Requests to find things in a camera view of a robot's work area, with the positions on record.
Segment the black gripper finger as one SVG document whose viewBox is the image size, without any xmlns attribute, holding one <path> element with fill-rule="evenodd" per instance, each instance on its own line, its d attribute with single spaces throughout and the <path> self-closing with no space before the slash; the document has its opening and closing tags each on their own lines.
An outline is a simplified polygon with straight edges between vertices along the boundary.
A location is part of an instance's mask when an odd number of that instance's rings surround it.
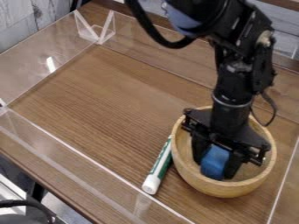
<svg viewBox="0 0 299 224">
<path fill-rule="evenodd" d="M 190 134 L 192 159 L 197 165 L 201 164 L 201 158 L 209 145 L 210 142 L 202 135 L 197 132 Z"/>
<path fill-rule="evenodd" d="M 235 177 L 243 162 L 244 162 L 244 154 L 236 150 L 231 152 L 224 169 L 225 179 L 232 179 Z"/>
</svg>

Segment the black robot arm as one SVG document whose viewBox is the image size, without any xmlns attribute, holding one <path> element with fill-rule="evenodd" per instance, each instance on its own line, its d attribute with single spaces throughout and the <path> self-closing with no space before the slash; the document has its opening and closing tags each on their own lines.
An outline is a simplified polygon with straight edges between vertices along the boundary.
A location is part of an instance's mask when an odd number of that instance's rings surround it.
<svg viewBox="0 0 299 224">
<path fill-rule="evenodd" d="M 184 48 L 198 37 L 215 49 L 217 81 L 206 109 L 186 108 L 181 128 L 190 134 L 192 159 L 200 173 L 219 181 L 232 179 L 244 163 L 261 165 L 269 142 L 252 130 L 253 100 L 273 85 L 272 22 L 247 0 L 162 0 L 164 14 L 182 35 L 169 41 L 160 34 L 137 0 L 124 0 L 150 38 L 161 46 Z"/>
</svg>

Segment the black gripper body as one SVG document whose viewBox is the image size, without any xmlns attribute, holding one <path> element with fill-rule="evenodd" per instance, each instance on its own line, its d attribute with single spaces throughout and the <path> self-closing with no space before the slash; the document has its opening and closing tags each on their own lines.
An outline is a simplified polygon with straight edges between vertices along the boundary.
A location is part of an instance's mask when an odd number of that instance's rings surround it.
<svg viewBox="0 0 299 224">
<path fill-rule="evenodd" d="M 215 144 L 228 153 L 243 153 L 243 164 L 260 166 L 271 144 L 248 124 L 252 101 L 253 97 L 225 99 L 213 94 L 210 108 L 186 108 L 182 111 L 181 129 L 190 137 L 193 132 L 202 135 L 209 140 L 209 147 Z"/>
</svg>

